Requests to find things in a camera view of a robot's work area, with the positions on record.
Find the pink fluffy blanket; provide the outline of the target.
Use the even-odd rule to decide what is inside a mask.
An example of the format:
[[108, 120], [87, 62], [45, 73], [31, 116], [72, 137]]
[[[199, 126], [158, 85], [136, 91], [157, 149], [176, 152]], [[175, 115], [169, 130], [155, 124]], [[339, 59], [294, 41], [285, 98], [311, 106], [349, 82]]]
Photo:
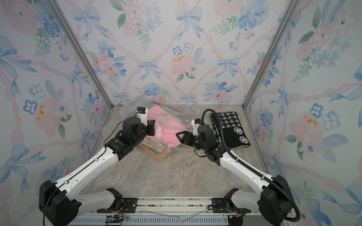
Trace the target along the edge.
[[152, 107], [148, 112], [148, 119], [155, 120], [155, 136], [148, 136], [153, 141], [162, 143], [167, 147], [177, 147], [181, 143], [176, 133], [189, 131], [190, 122], [180, 113], [171, 113], [161, 106]]

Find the clear plastic vacuum bag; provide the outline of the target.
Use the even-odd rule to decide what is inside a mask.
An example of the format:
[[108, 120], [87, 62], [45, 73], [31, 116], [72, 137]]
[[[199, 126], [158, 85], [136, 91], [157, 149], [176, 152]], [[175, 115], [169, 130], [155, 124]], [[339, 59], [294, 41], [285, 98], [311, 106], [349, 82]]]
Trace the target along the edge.
[[139, 117], [139, 114], [136, 114], [138, 107], [148, 109], [147, 119], [155, 121], [155, 135], [146, 136], [137, 147], [155, 159], [164, 159], [172, 148], [181, 145], [176, 136], [177, 133], [193, 132], [191, 121], [167, 106], [147, 102], [142, 98], [120, 104], [120, 106], [119, 115], [122, 119], [130, 116]]

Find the black white patterned blanket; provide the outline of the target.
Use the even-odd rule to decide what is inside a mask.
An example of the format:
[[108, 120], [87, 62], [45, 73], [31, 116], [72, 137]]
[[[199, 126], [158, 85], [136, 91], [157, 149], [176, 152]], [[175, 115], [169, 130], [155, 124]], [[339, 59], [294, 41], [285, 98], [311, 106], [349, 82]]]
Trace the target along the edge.
[[225, 144], [228, 148], [234, 149], [238, 147], [251, 146], [239, 120], [237, 112], [217, 113], [221, 123], [218, 123], [214, 113], [210, 114], [213, 130], [217, 141], [223, 142], [221, 132], [224, 134]]

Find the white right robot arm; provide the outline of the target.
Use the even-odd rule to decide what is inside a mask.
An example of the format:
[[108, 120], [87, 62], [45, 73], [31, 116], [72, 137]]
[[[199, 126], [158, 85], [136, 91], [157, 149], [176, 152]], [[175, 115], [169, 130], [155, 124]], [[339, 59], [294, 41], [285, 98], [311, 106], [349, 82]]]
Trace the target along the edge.
[[231, 211], [259, 211], [273, 226], [279, 226], [285, 220], [300, 220], [298, 211], [295, 218], [288, 218], [291, 211], [298, 208], [286, 179], [280, 175], [273, 177], [245, 162], [219, 142], [208, 125], [199, 126], [196, 133], [184, 131], [176, 136], [182, 144], [203, 150], [208, 160], [231, 171], [254, 190], [254, 195], [245, 195], [235, 189], [230, 191], [225, 200]]

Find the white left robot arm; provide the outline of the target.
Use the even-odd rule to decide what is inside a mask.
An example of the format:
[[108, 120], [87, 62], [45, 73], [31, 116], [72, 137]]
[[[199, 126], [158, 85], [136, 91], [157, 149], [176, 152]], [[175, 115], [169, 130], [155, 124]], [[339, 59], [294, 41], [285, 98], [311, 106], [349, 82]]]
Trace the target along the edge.
[[80, 194], [90, 182], [123, 159], [146, 136], [155, 135], [155, 120], [142, 121], [133, 116], [122, 123], [122, 130], [86, 163], [55, 182], [47, 180], [41, 184], [39, 210], [43, 221], [48, 220], [54, 226], [67, 226], [83, 214], [98, 209], [118, 211], [123, 207], [123, 196], [114, 188]]

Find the orange cream striped blanket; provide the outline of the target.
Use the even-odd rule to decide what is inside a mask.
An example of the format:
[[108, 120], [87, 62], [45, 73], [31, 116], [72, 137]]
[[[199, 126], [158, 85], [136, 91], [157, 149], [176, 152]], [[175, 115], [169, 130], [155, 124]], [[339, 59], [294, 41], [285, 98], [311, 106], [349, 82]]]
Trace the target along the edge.
[[169, 154], [169, 149], [162, 143], [153, 141], [149, 137], [145, 137], [137, 146], [138, 149], [148, 154], [149, 156], [163, 160]]

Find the left aluminium corner post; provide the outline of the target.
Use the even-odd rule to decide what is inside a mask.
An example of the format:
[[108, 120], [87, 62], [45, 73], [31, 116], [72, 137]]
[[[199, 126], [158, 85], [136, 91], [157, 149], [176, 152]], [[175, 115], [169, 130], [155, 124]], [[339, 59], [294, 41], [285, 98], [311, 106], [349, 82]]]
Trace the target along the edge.
[[60, 9], [60, 6], [58, 5], [57, 1], [50, 0], [45, 1], [46, 5], [49, 7], [51, 13], [54, 15], [56, 21], [59, 23], [61, 29], [65, 32], [67, 38], [70, 41], [70, 44], [73, 48], [73, 50], [76, 52], [76, 55], [82, 65], [84, 66], [86, 72], [88, 73], [88, 76], [90, 80], [95, 85], [95, 88], [98, 89], [100, 96], [104, 99], [106, 106], [108, 108], [112, 108], [113, 104], [110, 101], [110, 98], [108, 97], [107, 93], [105, 92], [99, 78], [95, 74], [91, 63], [89, 62], [86, 53], [84, 52], [83, 48], [81, 47], [79, 41], [76, 38], [75, 33], [73, 32], [69, 22], [67, 21], [65, 15], [63, 14], [62, 10]]

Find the aluminium corner post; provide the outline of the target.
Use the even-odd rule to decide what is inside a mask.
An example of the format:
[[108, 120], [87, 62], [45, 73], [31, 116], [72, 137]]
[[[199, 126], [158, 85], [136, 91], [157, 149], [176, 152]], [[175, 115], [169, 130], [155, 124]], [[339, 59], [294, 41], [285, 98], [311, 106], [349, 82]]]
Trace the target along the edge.
[[107, 93], [105, 92], [99, 78], [95, 74], [91, 63], [89, 62], [86, 53], [84, 52], [83, 48], [81, 47], [79, 41], [76, 38], [75, 33], [73, 32], [69, 22], [67, 21], [65, 15], [63, 14], [62, 10], [60, 9], [60, 6], [58, 5], [57, 1], [50, 0], [45, 1], [46, 5], [49, 7], [51, 13], [54, 15], [56, 21], [59, 23], [61, 29], [65, 32], [67, 38], [70, 41], [70, 44], [73, 48], [73, 50], [76, 52], [76, 55], [82, 65], [84, 66], [86, 72], [88, 73], [88, 76], [90, 80], [95, 85], [95, 88], [98, 89], [100, 96], [104, 99], [106, 106], [108, 108], [112, 108], [113, 104], [110, 101], [110, 98], [108, 97]]
[[272, 61], [273, 56], [274, 56], [277, 48], [280, 45], [281, 39], [284, 36], [288, 26], [290, 25], [290, 22], [291, 22], [293, 16], [295, 15], [295, 12], [296, 12], [299, 4], [300, 4], [300, 1], [298, 1], [298, 0], [290, 1], [289, 5], [285, 11], [285, 15], [282, 17], [282, 21], [281, 21], [280, 25], [278, 26], [274, 39], [272, 40], [270, 47], [266, 52], [264, 61], [261, 64], [260, 69], [258, 70], [258, 73], [256, 74], [256, 77], [248, 92], [248, 95], [247, 95], [246, 100], [243, 105], [243, 110], [247, 109], [248, 105], [252, 102], [252, 98], [258, 87], [258, 84], [262, 80], [269, 63]]

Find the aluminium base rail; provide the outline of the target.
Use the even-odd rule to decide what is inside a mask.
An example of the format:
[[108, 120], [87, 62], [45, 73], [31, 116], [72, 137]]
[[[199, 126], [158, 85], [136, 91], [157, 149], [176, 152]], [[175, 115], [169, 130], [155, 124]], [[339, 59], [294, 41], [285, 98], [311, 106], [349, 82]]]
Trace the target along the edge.
[[138, 198], [135, 213], [97, 213], [97, 210], [76, 217], [72, 226], [191, 226], [227, 225], [243, 223], [247, 215], [262, 216], [259, 211], [227, 214], [208, 210], [212, 198], [149, 199]]

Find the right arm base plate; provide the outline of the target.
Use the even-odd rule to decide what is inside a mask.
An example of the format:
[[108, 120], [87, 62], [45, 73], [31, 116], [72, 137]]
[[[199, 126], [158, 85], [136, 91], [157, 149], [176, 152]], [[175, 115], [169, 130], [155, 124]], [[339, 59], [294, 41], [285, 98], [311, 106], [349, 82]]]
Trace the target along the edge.
[[213, 213], [227, 213], [227, 214], [239, 214], [239, 213], [251, 213], [249, 209], [237, 208], [229, 199], [225, 198], [212, 198], [212, 204], [208, 206], [209, 211]]

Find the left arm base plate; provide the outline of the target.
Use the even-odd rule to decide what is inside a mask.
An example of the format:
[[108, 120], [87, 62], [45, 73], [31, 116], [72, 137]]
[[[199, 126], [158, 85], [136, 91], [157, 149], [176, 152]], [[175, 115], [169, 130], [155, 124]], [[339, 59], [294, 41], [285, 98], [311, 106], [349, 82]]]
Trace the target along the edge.
[[137, 207], [137, 198], [116, 199], [110, 208], [99, 209], [97, 213], [135, 213]]

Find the right aluminium corner post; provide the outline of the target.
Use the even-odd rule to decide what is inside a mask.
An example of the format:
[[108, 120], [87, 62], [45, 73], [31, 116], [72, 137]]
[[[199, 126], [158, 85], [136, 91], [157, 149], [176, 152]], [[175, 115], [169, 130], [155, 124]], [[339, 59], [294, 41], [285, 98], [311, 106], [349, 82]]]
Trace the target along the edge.
[[282, 21], [281, 21], [280, 25], [278, 26], [274, 39], [272, 40], [270, 47], [266, 52], [264, 61], [261, 64], [260, 69], [258, 70], [258, 73], [256, 74], [256, 77], [248, 92], [248, 95], [247, 95], [246, 100], [243, 105], [243, 110], [247, 109], [248, 105], [252, 102], [252, 98], [258, 87], [258, 84], [262, 80], [269, 63], [272, 61], [273, 56], [274, 56], [277, 48], [280, 45], [281, 39], [284, 36], [288, 26], [290, 25], [290, 22], [291, 22], [293, 16], [295, 15], [295, 12], [296, 12], [299, 4], [300, 4], [300, 1], [298, 1], [298, 0], [290, 1], [289, 5], [285, 11], [285, 15], [282, 17]]

